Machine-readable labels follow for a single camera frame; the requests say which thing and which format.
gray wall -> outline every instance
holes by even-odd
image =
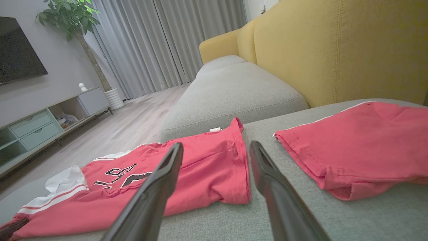
[[[43,0],[0,1],[0,16],[17,19],[49,73],[0,86],[0,125],[78,94],[79,83],[84,83],[88,89],[101,86],[89,59],[76,39],[67,42],[65,36],[58,30],[43,27],[38,21],[34,21],[37,13],[46,8],[48,6]],[[111,82],[111,74],[106,75]]]

sofa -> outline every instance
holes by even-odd
[[[399,184],[344,202],[306,175],[272,137],[369,100],[424,107],[428,90],[424,1],[282,0],[243,28],[201,43],[204,66],[171,110],[162,141],[244,123],[331,240],[425,240],[428,186]],[[159,240],[272,240],[250,165],[251,201],[221,202],[163,219]],[[0,223],[44,196],[43,177],[0,200]],[[100,240],[105,230],[29,240]]]
[[[282,0],[203,41],[204,66],[163,123],[162,142],[224,128],[235,116],[245,124],[366,98],[423,104],[427,4]]]

sofa seat cushion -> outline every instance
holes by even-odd
[[[307,109],[291,86],[253,63],[237,63],[198,77],[163,123],[161,140],[226,128]]]
[[[319,189],[288,155],[281,143],[272,137],[277,130],[311,123],[369,100],[421,107],[390,99],[337,103],[245,124],[243,138],[247,147],[251,140],[257,140],[264,146],[332,241],[426,240],[428,186],[399,184],[375,197],[344,202]],[[249,204],[216,202],[206,208],[164,217],[158,240],[273,240],[266,201],[255,187],[251,164],[249,168]],[[100,240],[103,233],[104,231],[98,231],[31,240],[95,241]]]
[[[243,62],[246,62],[246,60],[236,55],[228,55],[228,56],[220,57],[215,60],[211,60],[202,66],[202,68],[196,74],[196,78],[202,75],[205,75],[213,70],[221,69],[227,66],[231,66],[231,65],[234,65],[237,63],[243,63]]]

wooden floor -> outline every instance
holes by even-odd
[[[85,166],[97,157],[127,151],[143,143],[160,142],[161,125],[190,83],[126,102],[72,132],[2,181],[0,200],[17,188],[46,175],[54,176],[74,165]]]

clothing tag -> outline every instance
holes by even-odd
[[[210,132],[219,132],[219,131],[221,131],[220,127],[210,129]]]

